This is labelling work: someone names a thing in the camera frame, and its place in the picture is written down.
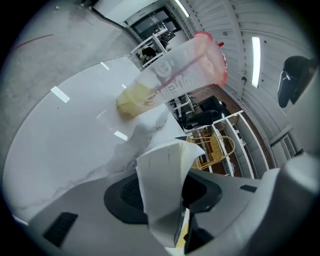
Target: plastic cup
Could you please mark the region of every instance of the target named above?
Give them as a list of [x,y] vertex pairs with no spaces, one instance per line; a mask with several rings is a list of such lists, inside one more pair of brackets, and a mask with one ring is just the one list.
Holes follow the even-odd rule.
[[134,118],[200,87],[227,81],[227,63],[220,46],[206,32],[167,52],[143,70],[119,95],[121,116]]

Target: black vent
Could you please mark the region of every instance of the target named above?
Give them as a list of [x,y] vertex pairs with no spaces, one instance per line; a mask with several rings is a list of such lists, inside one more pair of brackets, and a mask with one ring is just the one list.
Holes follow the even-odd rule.
[[256,192],[257,187],[255,187],[255,186],[249,186],[249,185],[242,185],[242,186],[240,187],[240,189],[254,193],[254,192]]
[[70,212],[61,213],[43,234],[43,237],[56,247],[60,247],[78,215]]

